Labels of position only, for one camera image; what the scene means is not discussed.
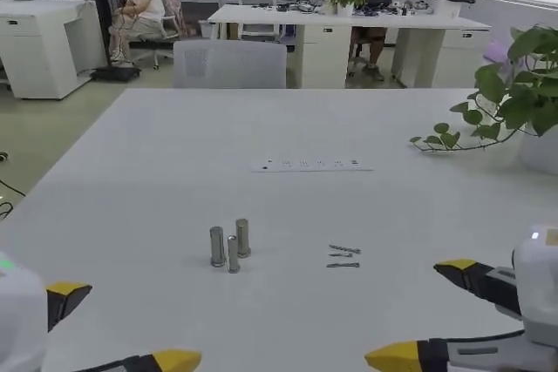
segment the shoe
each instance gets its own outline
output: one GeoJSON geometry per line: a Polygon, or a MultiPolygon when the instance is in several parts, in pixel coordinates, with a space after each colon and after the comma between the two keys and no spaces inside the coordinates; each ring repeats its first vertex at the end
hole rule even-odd
{"type": "Polygon", "coordinates": [[[384,81],[384,76],[382,75],[382,73],[380,73],[380,69],[378,68],[377,65],[373,67],[366,65],[363,68],[363,73],[371,76],[376,82],[384,81]]]}

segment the green indicator light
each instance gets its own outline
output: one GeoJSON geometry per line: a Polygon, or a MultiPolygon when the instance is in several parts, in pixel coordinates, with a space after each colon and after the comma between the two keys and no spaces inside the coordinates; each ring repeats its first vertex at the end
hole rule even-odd
{"type": "Polygon", "coordinates": [[[4,269],[13,269],[16,266],[9,260],[0,260],[0,267],[4,269]]]}

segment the chair backrest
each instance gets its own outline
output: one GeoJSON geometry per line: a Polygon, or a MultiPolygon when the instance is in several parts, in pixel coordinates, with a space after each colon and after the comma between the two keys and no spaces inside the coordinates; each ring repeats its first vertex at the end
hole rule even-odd
{"type": "Polygon", "coordinates": [[[180,0],[162,0],[165,7],[165,16],[174,17],[178,24],[179,37],[182,38],[187,34],[186,22],[182,15],[182,2],[180,0]]]}
{"type": "Polygon", "coordinates": [[[175,88],[285,89],[287,47],[240,40],[174,43],[175,88]]]}
{"type": "MultiPolygon", "coordinates": [[[[277,0],[239,0],[239,4],[267,4],[269,6],[277,5],[277,0]]],[[[274,35],[279,37],[281,31],[280,25],[271,24],[239,24],[238,25],[238,36],[242,38],[242,35],[259,35],[264,36],[274,35]]]]}

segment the desk drawer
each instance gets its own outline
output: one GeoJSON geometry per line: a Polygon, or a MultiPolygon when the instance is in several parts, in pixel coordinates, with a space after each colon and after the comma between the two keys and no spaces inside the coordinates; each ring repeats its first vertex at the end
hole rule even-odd
{"type": "Polygon", "coordinates": [[[304,43],[317,44],[327,41],[328,43],[347,44],[350,43],[350,26],[310,26],[304,27],[304,43]]]}
{"type": "Polygon", "coordinates": [[[487,30],[446,30],[443,47],[460,49],[485,49],[490,42],[487,30]]]}
{"type": "Polygon", "coordinates": [[[39,35],[35,17],[0,17],[0,36],[39,35]]]}

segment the white flower pot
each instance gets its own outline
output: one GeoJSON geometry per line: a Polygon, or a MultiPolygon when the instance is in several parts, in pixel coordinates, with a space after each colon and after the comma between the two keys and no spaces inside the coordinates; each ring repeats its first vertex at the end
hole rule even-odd
{"type": "MultiPolygon", "coordinates": [[[[531,127],[526,131],[534,132],[531,127]]],[[[519,159],[525,166],[539,172],[558,175],[558,125],[545,132],[540,138],[523,134],[519,159]]]]}
{"type": "Polygon", "coordinates": [[[355,5],[353,3],[347,4],[346,6],[337,5],[337,14],[340,17],[352,17],[354,11],[355,5]]]}

